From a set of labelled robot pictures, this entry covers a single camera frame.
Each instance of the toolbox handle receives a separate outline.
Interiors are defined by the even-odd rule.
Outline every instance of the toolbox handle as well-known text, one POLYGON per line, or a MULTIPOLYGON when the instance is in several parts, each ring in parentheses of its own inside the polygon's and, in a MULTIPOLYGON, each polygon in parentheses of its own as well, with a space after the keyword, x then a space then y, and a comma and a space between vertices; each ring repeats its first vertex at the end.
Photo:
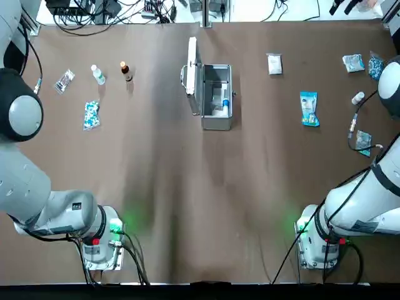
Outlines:
POLYGON ((185 65, 182 67, 182 69, 181 69, 181 84, 182 84, 182 86, 186 89, 186 86, 185 86, 185 84, 183 83, 184 70, 185 70, 185 68, 188 69, 188 65, 187 65, 187 64, 185 64, 185 65))

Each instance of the brown bottle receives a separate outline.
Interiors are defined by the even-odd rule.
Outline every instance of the brown bottle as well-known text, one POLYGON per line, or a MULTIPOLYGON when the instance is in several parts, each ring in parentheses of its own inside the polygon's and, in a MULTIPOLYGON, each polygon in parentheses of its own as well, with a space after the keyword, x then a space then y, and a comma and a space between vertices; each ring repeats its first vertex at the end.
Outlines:
POLYGON ((125 81, 131 81, 133 79, 133 75, 128 65, 124 61, 121 61, 119 65, 121 66, 121 72, 124 74, 125 81))

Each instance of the plastic bottle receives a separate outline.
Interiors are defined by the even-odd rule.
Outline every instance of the plastic bottle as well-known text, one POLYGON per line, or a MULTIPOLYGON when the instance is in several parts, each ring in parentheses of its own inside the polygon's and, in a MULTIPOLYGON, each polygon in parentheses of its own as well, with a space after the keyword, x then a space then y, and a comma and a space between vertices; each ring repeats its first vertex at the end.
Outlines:
POLYGON ((121 72, 124 74, 125 81, 126 82, 131 81, 133 78, 133 75, 132 75, 131 70, 129 69, 129 66, 124 61, 121 61, 121 63, 119 65, 121 66, 121 72))
POLYGON ((354 105, 357 105, 361 100, 363 100, 365 97, 365 94, 363 92, 358 92, 352 99, 351 102, 354 105))
POLYGON ((93 77, 96 78, 96 81, 99 85, 102 86, 104 83, 106 83, 106 78, 102 74, 101 70, 95 64, 92 65, 91 69, 93 72, 93 77))
POLYGON ((229 101, 228 100, 224 100, 222 102, 222 114, 224 116, 228 116, 229 115, 229 101))

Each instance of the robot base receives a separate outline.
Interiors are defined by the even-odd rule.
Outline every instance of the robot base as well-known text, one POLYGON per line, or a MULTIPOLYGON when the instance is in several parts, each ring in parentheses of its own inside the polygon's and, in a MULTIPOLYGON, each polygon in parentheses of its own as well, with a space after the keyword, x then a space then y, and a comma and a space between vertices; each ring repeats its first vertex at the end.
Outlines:
MULTIPOLYGON (((316 205, 307 206, 301 214, 300 219, 294 223, 294 232, 297 236, 298 233, 303 230, 306 223, 310 220, 316 210, 316 205)), ((299 255, 299 263, 301 269, 323 269, 325 252, 326 252, 326 241, 321 239, 319 236, 314 218, 308 224, 306 230, 300 235, 297 240, 297 253, 299 255)), ((327 255, 326 269, 333 268, 338 262, 339 245, 330 244, 329 253, 327 255)))
POLYGON ((98 245, 83 246, 83 258, 88 270, 121 270, 123 247, 113 247, 110 243, 124 244, 124 235, 111 232, 111 229, 124 231, 125 225, 111 206, 103 206, 106 213, 106 228, 98 245))

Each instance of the toolbox lid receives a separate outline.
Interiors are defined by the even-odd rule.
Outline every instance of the toolbox lid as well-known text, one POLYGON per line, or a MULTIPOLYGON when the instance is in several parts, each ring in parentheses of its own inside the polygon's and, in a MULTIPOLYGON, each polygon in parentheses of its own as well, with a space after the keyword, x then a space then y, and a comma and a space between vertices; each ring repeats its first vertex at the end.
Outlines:
POLYGON ((186 94, 189 97, 193 114, 201 111, 203 97, 203 65, 196 37, 190 37, 187 50, 186 94))

